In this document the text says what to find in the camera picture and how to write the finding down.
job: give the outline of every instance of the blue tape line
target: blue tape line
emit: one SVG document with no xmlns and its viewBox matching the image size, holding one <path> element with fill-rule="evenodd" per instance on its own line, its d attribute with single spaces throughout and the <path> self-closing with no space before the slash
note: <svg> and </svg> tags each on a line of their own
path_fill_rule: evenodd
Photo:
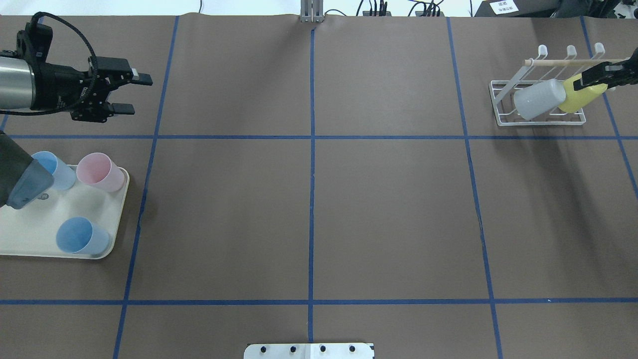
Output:
<svg viewBox="0 0 638 359">
<path fill-rule="evenodd" d="M 482 136 L 469 135 L 471 140 L 615 140 L 614 136 Z"/>
<path fill-rule="evenodd" d="M 2 125 L 0 125 L 0 131 L 4 131 L 4 127 L 6 126 L 6 122 L 9 120 L 9 115 L 4 115 L 2 118 Z"/>
<path fill-rule="evenodd" d="M 176 16 L 175 24 L 173 25 L 173 36 L 171 38 L 170 49 L 168 51 L 168 60 L 166 63 L 166 72 L 164 74 L 164 83 L 162 85 L 161 97 L 159 99 L 158 116 L 155 122 L 155 132 L 153 134 L 153 144 L 151 146 L 151 154 L 149 156 L 149 165 L 146 169 L 146 178 L 144 180 L 144 191 L 142 192 L 142 201 L 140 203 L 140 214 L 137 218 L 137 228 L 135 230 L 135 240 L 133 241 L 131 261 L 128 266 L 128 275 L 126 277 L 126 287 L 124 288 L 124 303 L 122 303 L 122 312 L 120 315 L 120 322 L 117 327 L 117 337 L 115 338 L 115 348 L 113 350 L 113 359 L 117 359 L 117 357 L 119 356 L 120 344 L 122 342 L 122 333 L 124 331 L 124 321 L 126 320 L 126 307 L 128 305 L 127 302 L 128 302 L 129 294 L 131 293 L 131 281 L 133 279 L 133 270 L 135 269 L 135 259 L 137 257 L 137 248 L 140 241 L 140 234 L 142 232 L 142 217 L 144 216 L 146 197 L 149 191 L 149 180 L 151 178 L 151 171 L 153 168 L 153 162 L 155 157 L 155 149 L 157 147 L 158 135 L 160 133 L 161 115 L 164 109 L 164 99 L 166 98 L 168 76 L 170 75 L 170 64 L 173 60 L 173 50 L 175 49 L 175 37 L 177 36 L 178 24 L 179 24 L 179 16 Z"/>
<path fill-rule="evenodd" d="M 552 303 L 638 303 L 638 298 L 502 298 L 497 304 L 552 304 Z"/>
<path fill-rule="evenodd" d="M 462 135 L 318 135 L 318 140 L 462 140 Z"/>
<path fill-rule="evenodd" d="M 153 135 L 10 135 L 14 139 L 154 139 Z M 308 135 L 158 135 L 158 139 L 195 140 L 310 140 Z M 316 135 L 315 140 L 616 140 L 616 136 L 522 136 L 522 135 Z M 621 136 L 638 140 L 638 136 Z"/>
<path fill-rule="evenodd" d="M 461 81 L 459 80 L 459 69 L 456 63 L 456 52 L 454 50 L 454 37 L 452 36 L 452 23 L 450 18 L 446 18 L 447 21 L 447 33 L 450 39 L 450 53 L 452 54 L 452 66 L 454 67 L 454 81 L 456 82 L 456 95 L 459 100 L 459 110 L 461 112 L 461 124 L 463 125 L 463 135 L 465 136 L 465 152 L 468 157 L 468 165 L 470 167 L 470 181 L 472 184 L 472 194 L 474 196 L 474 207 L 477 212 L 477 218 L 479 221 L 480 241 L 483 249 L 483 265 L 485 268 L 485 278 L 487 281 L 487 292 L 490 299 L 490 309 L 492 312 L 492 324 L 494 326 L 494 339 L 496 341 L 496 352 L 499 359 L 503 359 L 503 348 L 501 346 L 501 334 L 498 328 L 498 317 L 496 315 L 496 305 L 494 304 L 494 290 L 492 287 L 492 276 L 489 269 L 489 260 L 487 258 L 487 244 L 485 241 L 485 232 L 483 230 L 483 219 L 480 212 L 479 193 L 477 191 L 476 177 L 474 175 L 474 164 L 472 162 L 472 155 L 470 149 L 470 140 L 468 137 L 468 126 L 465 119 L 465 109 L 463 106 L 463 96 L 461 95 Z"/>
<path fill-rule="evenodd" d="M 128 300 L 131 305 L 249 306 L 249 305 L 472 305 L 472 304 L 638 303 L 636 297 L 594 298 L 461 298 L 461 299 L 274 299 L 274 300 Z M 3 299 L 0 305 L 122 305 L 123 300 Z"/>
<path fill-rule="evenodd" d="M 3 299 L 0 305 L 122 305 L 121 300 Z"/>
<path fill-rule="evenodd" d="M 587 32 L 587 26 L 585 25 L 585 18 L 581 15 L 581 28 L 582 34 L 585 36 L 585 44 L 587 45 L 587 53 L 591 56 L 594 56 L 593 51 L 591 50 L 590 44 L 590 34 Z"/>
<path fill-rule="evenodd" d="M 13 139 L 152 139 L 152 135 L 11 135 Z"/>
<path fill-rule="evenodd" d="M 585 43 L 587 43 L 587 51 L 590 53 L 590 57 L 593 56 L 591 51 L 591 40 L 589 32 L 587 32 L 587 25 L 585 24 L 585 18 L 581 16 L 581 27 L 582 34 L 585 36 Z M 609 114 L 609 121 L 611 121 L 611 126 L 614 128 L 614 133 L 616 134 L 615 139 L 618 141 L 618 147 L 620 147 L 620 153 L 623 155 L 623 161 L 625 162 L 625 168 L 627 168 L 627 174 L 629 175 L 629 181 L 632 184 L 632 188 L 634 189 L 634 195 L 636 199 L 638 199 L 638 185 L 636 184 L 636 179 L 634 177 L 634 172 L 632 170 L 631 164 L 629 164 L 629 159 L 627 157 L 627 152 L 625 151 L 625 145 L 623 145 L 623 139 L 620 136 L 620 131 L 618 130 L 618 126 L 616 124 L 616 118 L 614 117 L 614 113 L 611 110 L 611 105 L 609 105 L 609 99 L 607 98 L 607 94 L 603 93 L 602 98 L 605 102 L 605 106 L 607 107 L 607 113 Z"/>
<path fill-rule="evenodd" d="M 490 304 L 489 299 L 321 299 L 315 305 L 439 305 Z"/>
<path fill-rule="evenodd" d="M 159 135 L 159 139 L 309 140 L 307 135 Z"/>
<path fill-rule="evenodd" d="M 605 101 L 605 106 L 607 107 L 607 113 L 609 113 L 609 119 L 611 120 L 611 125 L 614 127 L 614 132 L 616 133 L 616 139 L 618 140 L 618 147 L 620 147 L 620 153 L 623 155 L 623 161 L 625 162 L 625 168 L 627 168 L 627 174 L 629 175 L 629 181 L 632 184 L 632 188 L 634 189 L 634 195 L 636 199 L 638 199 L 638 185 L 636 185 L 636 178 L 634 177 L 634 172 L 632 170 L 631 164 L 629 164 L 629 158 L 627 157 L 627 152 L 625 151 L 625 145 L 623 144 L 623 140 L 620 137 L 620 132 L 618 131 L 618 127 L 616 126 L 616 119 L 614 118 L 614 113 L 611 110 L 611 106 L 609 105 L 609 99 L 607 99 L 607 94 L 602 94 L 602 98 Z"/>
<path fill-rule="evenodd" d="M 314 341 L 315 297 L 315 28 L 310 31 L 310 209 L 308 229 L 308 342 Z"/>
<path fill-rule="evenodd" d="M 128 305 L 307 305 L 305 299 L 282 300 L 129 300 Z"/>
</svg>

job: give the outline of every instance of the cable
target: cable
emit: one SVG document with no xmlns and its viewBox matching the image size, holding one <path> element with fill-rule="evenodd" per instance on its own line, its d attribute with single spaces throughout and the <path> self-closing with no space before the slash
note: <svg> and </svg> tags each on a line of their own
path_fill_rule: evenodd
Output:
<svg viewBox="0 0 638 359">
<path fill-rule="evenodd" d="M 76 34 L 78 34 L 78 36 L 84 42 L 84 45 L 86 45 L 87 49 L 89 49 L 89 52 L 91 53 L 91 64 L 90 65 L 91 65 L 91 68 L 93 68 L 93 76 L 91 77 L 91 84 L 89 85 L 89 88 L 87 88 L 87 90 L 84 93 L 84 95 L 80 96 L 80 98 L 78 98 L 78 100 L 76 102 L 73 102 L 72 104 L 66 105 L 64 107 L 60 107 L 59 109 L 47 110 L 47 111 L 38 111 L 38 112 L 15 112 L 15 111 L 0 110 L 0 114 L 7 114 L 7 115 L 14 115 L 14 116 L 39 116 L 39 115 L 57 114 L 58 112 L 62 112 L 62 111 L 74 108 L 75 106 L 77 106 L 80 103 L 84 102 L 84 100 L 89 98 L 89 96 L 93 93 L 93 88 L 95 88 L 95 84 L 98 81 L 98 58 L 95 55 L 95 51 L 93 51 L 93 47 L 89 43 L 89 40 L 87 40 L 87 38 L 84 36 L 84 34 L 82 34 L 82 32 L 80 32 L 80 30 L 78 30 L 77 27 L 71 25 L 68 21 L 62 19 L 61 17 L 53 15 L 52 13 L 45 13 L 45 12 L 37 12 L 37 13 L 35 13 L 31 17 L 31 24 L 30 24 L 31 27 L 30 27 L 30 29 L 35 29 L 35 27 L 38 24 L 38 20 L 40 20 L 40 18 L 45 17 L 45 16 L 46 17 L 50 17 L 51 19 L 57 20 L 58 22 L 61 22 L 62 24 L 68 26 L 71 30 L 73 30 Z"/>
<path fill-rule="evenodd" d="M 432 16 L 434 16 L 434 13 L 436 12 L 437 8 L 439 13 L 441 12 L 441 8 L 439 8 L 438 4 L 435 4 L 434 1 L 430 1 L 429 3 L 426 3 L 425 1 L 417 1 L 417 3 L 412 6 L 412 9 L 410 9 L 408 16 L 412 15 L 412 11 L 414 10 L 414 8 L 417 7 L 418 4 L 423 4 L 423 14 L 421 16 L 426 16 L 426 14 L 429 11 L 432 11 Z"/>
<path fill-rule="evenodd" d="M 365 0 L 361 0 L 361 2 L 359 3 L 359 7 L 357 8 L 357 13 L 355 14 L 355 16 L 359 16 L 359 10 L 361 10 L 361 6 L 363 5 L 363 2 Z M 367 0 L 368 3 L 370 4 L 370 16 L 372 16 L 372 0 Z"/>
<path fill-rule="evenodd" d="M 330 9 L 330 10 L 326 11 L 325 13 L 323 13 L 323 16 L 326 16 L 330 11 L 336 11 L 336 12 L 342 14 L 343 16 L 347 16 L 346 14 L 341 12 L 341 10 L 337 10 L 337 9 Z"/>
<path fill-rule="evenodd" d="M 412 15 L 412 11 L 414 11 L 414 8 L 416 8 L 418 4 L 423 4 L 423 12 L 426 12 L 427 4 L 423 1 L 417 1 L 414 5 L 412 5 L 412 9 L 410 9 L 408 16 Z"/>
</svg>

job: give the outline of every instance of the metal bracket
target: metal bracket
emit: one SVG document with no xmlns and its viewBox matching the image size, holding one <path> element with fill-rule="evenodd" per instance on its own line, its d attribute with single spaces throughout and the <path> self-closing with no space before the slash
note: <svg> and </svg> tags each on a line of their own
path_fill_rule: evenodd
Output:
<svg viewBox="0 0 638 359">
<path fill-rule="evenodd" d="M 323 22 L 323 0 L 301 0 L 301 22 Z"/>
<path fill-rule="evenodd" d="M 251 344 L 244 359 L 375 359 L 372 343 Z"/>
</svg>

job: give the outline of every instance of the silver cylinder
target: silver cylinder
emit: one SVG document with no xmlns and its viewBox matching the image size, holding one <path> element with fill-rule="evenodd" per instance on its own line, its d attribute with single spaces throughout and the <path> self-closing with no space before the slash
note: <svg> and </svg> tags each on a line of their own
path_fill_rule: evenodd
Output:
<svg viewBox="0 0 638 359">
<path fill-rule="evenodd" d="M 28 109 L 35 97 L 35 76 L 27 61 L 0 57 L 0 109 Z"/>
</svg>

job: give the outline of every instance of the wooden dowel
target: wooden dowel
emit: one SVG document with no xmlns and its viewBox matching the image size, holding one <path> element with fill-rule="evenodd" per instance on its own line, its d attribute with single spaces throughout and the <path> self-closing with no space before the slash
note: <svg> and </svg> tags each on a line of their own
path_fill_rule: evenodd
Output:
<svg viewBox="0 0 638 359">
<path fill-rule="evenodd" d="M 626 59 L 583 59 L 583 60 L 534 60 L 534 66 L 594 66 L 599 63 L 609 61 L 611 63 L 619 63 Z M 523 66 L 531 66 L 532 60 L 523 60 Z"/>
</svg>

